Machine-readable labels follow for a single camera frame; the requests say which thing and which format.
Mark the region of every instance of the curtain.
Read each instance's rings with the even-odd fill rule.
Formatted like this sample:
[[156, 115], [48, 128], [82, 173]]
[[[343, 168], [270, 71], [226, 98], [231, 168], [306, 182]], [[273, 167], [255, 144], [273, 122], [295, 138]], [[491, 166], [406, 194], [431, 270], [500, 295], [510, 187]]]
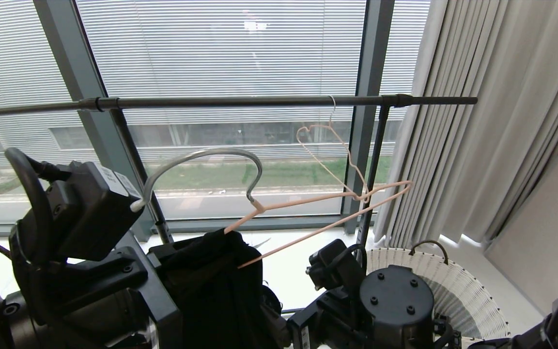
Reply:
[[558, 154], [558, 1], [432, 2], [412, 93], [479, 101], [408, 110], [374, 240], [491, 241]]

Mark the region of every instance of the white woven basket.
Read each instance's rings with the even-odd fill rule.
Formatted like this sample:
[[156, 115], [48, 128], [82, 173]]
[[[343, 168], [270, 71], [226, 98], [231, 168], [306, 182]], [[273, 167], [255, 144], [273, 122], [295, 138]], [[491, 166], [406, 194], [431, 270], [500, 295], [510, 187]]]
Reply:
[[446, 264], [445, 260], [423, 252], [411, 255], [410, 250], [403, 248], [380, 248], [368, 252], [367, 268], [368, 273], [389, 265], [412, 268], [434, 293], [434, 313], [450, 317], [451, 326], [463, 337], [508, 337], [509, 325], [485, 287], [457, 263], [447, 259]]

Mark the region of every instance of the black clothes rail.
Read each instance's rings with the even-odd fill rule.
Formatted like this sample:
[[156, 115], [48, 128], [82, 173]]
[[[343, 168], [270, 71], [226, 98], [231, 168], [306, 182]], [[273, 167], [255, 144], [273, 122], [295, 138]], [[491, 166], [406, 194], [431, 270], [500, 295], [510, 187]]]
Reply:
[[[51, 104], [35, 104], [31, 106], [15, 106], [0, 108], [1, 115], [13, 115], [22, 113], [41, 113], [54, 111], [98, 111], [110, 112], [116, 115], [118, 129], [122, 133], [127, 152], [131, 161], [136, 165], [142, 181], [148, 175], [142, 165], [141, 157], [133, 144], [130, 130], [126, 126], [126, 120], [122, 114], [124, 109], [153, 109], [153, 108], [234, 108], [234, 107], [297, 107], [297, 106], [380, 106], [378, 117], [378, 130], [374, 140], [374, 152], [372, 163], [367, 177], [367, 187], [372, 190], [376, 178], [376, 168], [380, 159], [380, 150], [385, 134], [385, 125], [389, 117], [390, 108], [401, 108], [414, 105], [427, 104], [476, 104], [476, 97], [412, 97], [412, 95], [375, 95], [356, 97], [354, 95], [282, 95], [263, 97], [179, 97], [179, 98], [115, 98], [97, 97], [87, 98], [76, 102], [62, 102]], [[157, 230], [163, 243], [169, 243], [172, 239], [166, 230], [166, 224], [158, 201], [153, 195], [151, 203], [153, 211], [157, 214]], [[368, 211], [361, 217], [361, 225], [356, 238], [357, 243], [365, 243], [372, 221], [372, 211]]]
[[[355, 97], [333, 96], [337, 106], [406, 107], [425, 104], [475, 104], [476, 97], [412, 97], [411, 95], [378, 95]], [[1, 115], [54, 111], [108, 111], [110, 109], [153, 108], [229, 108], [229, 107], [297, 107], [332, 106], [327, 95], [286, 95], [277, 97], [182, 97], [182, 98], [87, 98], [76, 102], [35, 104], [0, 108]]]

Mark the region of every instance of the white floor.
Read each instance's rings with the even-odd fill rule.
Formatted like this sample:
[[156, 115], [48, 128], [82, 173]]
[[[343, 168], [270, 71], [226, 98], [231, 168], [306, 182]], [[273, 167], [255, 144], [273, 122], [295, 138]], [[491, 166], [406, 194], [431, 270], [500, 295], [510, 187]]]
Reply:
[[[273, 231], [273, 232], [244, 232], [246, 242], [257, 245], [264, 253], [292, 241], [308, 231]], [[177, 234], [177, 240], [197, 236], [197, 234]], [[355, 236], [346, 236], [341, 229], [334, 229], [309, 240], [305, 240], [294, 247], [283, 250], [264, 260], [264, 280], [277, 294], [283, 303], [283, 309], [305, 307], [322, 291], [315, 291], [310, 278], [304, 273], [309, 265], [308, 257], [326, 243], [340, 238], [346, 245], [354, 243]], [[505, 318], [510, 323], [512, 335], [523, 333], [542, 320], [542, 315], [531, 305], [518, 290], [500, 272], [494, 268], [482, 253], [479, 244], [463, 238], [458, 244], [441, 237], [439, 240], [447, 248], [449, 257], [471, 272], [485, 285], [498, 303]], [[143, 243], [145, 251], [160, 244], [158, 236], [154, 236], [148, 243]], [[7, 240], [1, 238], [0, 245], [7, 247]], [[437, 248], [420, 247], [419, 250], [440, 254]], [[13, 277], [9, 261], [0, 255], [0, 294], [6, 295], [18, 290]]]

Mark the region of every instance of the pink clothes hanger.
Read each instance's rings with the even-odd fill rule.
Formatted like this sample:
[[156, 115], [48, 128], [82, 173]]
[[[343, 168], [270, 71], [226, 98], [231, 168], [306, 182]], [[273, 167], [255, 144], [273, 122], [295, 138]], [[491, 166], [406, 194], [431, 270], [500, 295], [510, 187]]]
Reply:
[[[328, 126], [316, 124], [316, 125], [312, 125], [312, 126], [309, 126], [309, 127], [301, 127], [296, 131], [296, 139], [297, 139], [298, 143], [300, 143], [300, 145], [303, 146], [303, 148], [308, 152], [308, 154], [310, 154], [317, 161], [317, 163], [319, 163], [324, 168], [324, 170], [326, 170], [339, 183], [341, 183], [341, 185], [343, 185], [344, 188], [346, 188], [347, 192], [338, 192], [338, 193], [335, 193], [335, 194], [327, 194], [327, 195], [312, 197], [310, 199], [297, 200], [297, 201], [292, 201], [290, 203], [273, 204], [273, 205], [269, 205], [269, 206], [264, 206], [261, 203], [259, 203], [259, 201], [254, 200], [254, 201], [251, 201], [251, 204], [255, 207], [255, 210], [253, 212], [251, 212], [250, 214], [247, 214], [246, 216], [242, 217], [237, 222], [235, 222], [235, 223], [231, 224], [230, 226], [226, 227], [224, 229], [224, 233], [227, 234], [228, 232], [231, 232], [231, 231], [237, 229], [238, 227], [240, 227], [246, 221], [249, 221], [253, 217], [255, 217], [259, 214], [262, 214], [262, 213], [264, 213], [268, 210], [273, 210], [273, 209], [277, 209], [277, 208], [284, 208], [284, 207], [292, 207], [292, 206], [308, 204], [308, 203], [315, 203], [316, 201], [322, 201], [322, 200], [331, 199], [331, 198], [334, 198], [334, 197], [348, 197], [348, 196], [352, 197], [354, 200], [363, 201], [363, 202], [367, 203], [372, 198], [372, 195], [374, 195], [376, 192], [379, 192], [380, 190], [384, 190], [384, 189], [387, 189], [387, 188], [392, 188], [394, 186], [401, 186], [401, 185], [406, 185], [406, 188], [401, 190], [401, 192], [398, 192], [398, 193], [386, 198], [385, 200], [381, 201], [380, 203], [370, 205], [370, 207], [364, 208], [363, 210], [360, 210], [359, 212], [355, 212], [354, 214], [352, 214], [348, 217], [344, 217], [343, 219], [341, 219], [339, 221], [336, 221], [335, 223], [329, 224], [324, 228], [320, 228], [320, 229], [318, 229], [318, 230], [316, 230], [316, 231], [314, 231], [310, 234], [307, 234], [306, 236], [298, 238], [298, 239], [296, 239], [292, 242], [286, 243], [285, 245], [283, 245], [281, 247], [277, 247], [274, 250], [272, 250], [270, 252], [267, 252], [267, 253], [259, 256], [258, 258], [255, 258], [254, 260], [248, 261], [248, 262], [244, 263], [243, 265], [240, 265], [239, 268], [246, 267], [247, 265], [255, 263], [256, 261], [259, 261], [262, 258], [268, 257], [271, 254], [276, 254], [277, 252], [279, 252], [281, 250], [284, 250], [285, 248], [288, 248], [292, 245], [295, 245], [295, 244], [297, 244], [301, 241], [304, 241], [304, 240], [306, 240], [306, 239], [308, 239], [312, 236], [316, 236], [317, 234], [319, 234], [321, 232], [325, 232], [326, 230], [328, 230], [332, 227], [336, 227], [337, 225], [339, 225], [341, 223], [344, 223], [345, 221], [349, 221], [352, 218], [358, 217], [359, 215], [361, 215], [365, 212], [368, 212], [369, 210], [373, 210], [374, 208], [376, 208], [380, 205], [388, 203], [392, 199], [395, 199], [396, 197], [399, 197], [400, 195], [403, 195], [405, 192], [410, 190], [410, 187], [412, 186], [412, 181], [401, 181], [401, 182], [390, 183], [390, 184], [387, 184], [387, 185], [378, 186], [378, 187], [374, 188], [372, 191], [368, 192], [367, 185], [365, 184], [365, 178], [363, 177], [363, 174], [361, 173], [361, 170], [359, 170], [359, 168], [357, 168], [352, 163], [352, 154], [350, 153], [350, 149], [348, 148], [348, 145], [343, 141], [343, 139], [341, 139], [341, 137], [339, 137], [337, 132], [335, 132], [335, 130], [332, 127], [332, 117], [333, 117], [333, 114], [335, 113], [335, 109], [337, 108], [337, 104], [335, 103], [335, 98], [333, 98], [332, 95], [330, 96], [330, 98], [333, 100], [333, 111], [331, 112], [330, 117], [328, 118]], [[305, 146], [303, 144], [303, 142], [301, 142], [301, 139], [299, 138], [299, 133], [302, 130], [307, 130], [308, 132], [310, 132], [311, 129], [313, 129], [315, 127], [325, 128], [327, 130], [330, 130], [335, 135], [335, 137], [337, 139], [339, 139], [339, 141], [341, 142], [341, 145], [343, 145], [343, 147], [348, 152], [348, 165], [353, 167], [356, 170], [356, 173], [358, 174], [359, 178], [361, 179], [361, 181], [363, 181], [363, 188], [365, 190], [365, 194], [360, 196], [356, 192], [352, 191], [348, 186], [346, 186], [343, 183], [343, 181], [341, 179], [336, 177], [331, 172], [331, 170], [329, 170], [326, 166], [324, 166], [324, 164], [321, 161], [319, 161], [319, 159], [316, 157], [316, 155], [314, 155], [314, 153], [312, 153], [310, 151], [310, 149], [308, 149], [307, 146]]]

